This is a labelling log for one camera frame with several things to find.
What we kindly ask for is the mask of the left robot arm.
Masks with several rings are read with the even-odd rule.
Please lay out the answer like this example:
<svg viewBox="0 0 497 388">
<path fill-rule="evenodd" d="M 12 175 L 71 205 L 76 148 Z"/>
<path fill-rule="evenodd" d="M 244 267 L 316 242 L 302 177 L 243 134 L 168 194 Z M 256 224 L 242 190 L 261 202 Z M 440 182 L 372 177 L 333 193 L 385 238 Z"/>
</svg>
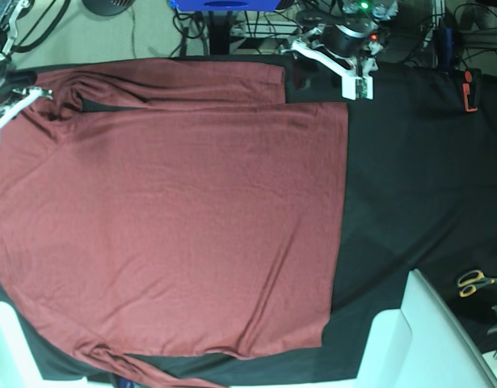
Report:
<svg viewBox="0 0 497 388">
<path fill-rule="evenodd" d="M 342 1 L 335 15 L 304 9 L 296 14 L 301 32 L 289 51 L 337 74 L 345 99 L 372 99 L 377 54 L 389 36 L 384 23 L 397 13 L 396 1 Z"/>
</svg>

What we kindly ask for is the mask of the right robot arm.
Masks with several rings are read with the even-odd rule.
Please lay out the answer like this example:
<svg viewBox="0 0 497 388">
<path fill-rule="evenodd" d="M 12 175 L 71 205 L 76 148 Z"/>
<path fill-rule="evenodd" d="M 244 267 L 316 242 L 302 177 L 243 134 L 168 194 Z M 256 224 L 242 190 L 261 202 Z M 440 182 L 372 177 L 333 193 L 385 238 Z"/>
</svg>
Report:
<svg viewBox="0 0 497 388">
<path fill-rule="evenodd" d="M 53 93 L 36 85 L 36 72 L 17 70 L 12 61 L 19 37 L 18 20 L 32 1 L 0 1 L 0 137 L 3 127 L 39 98 Z"/>
</svg>

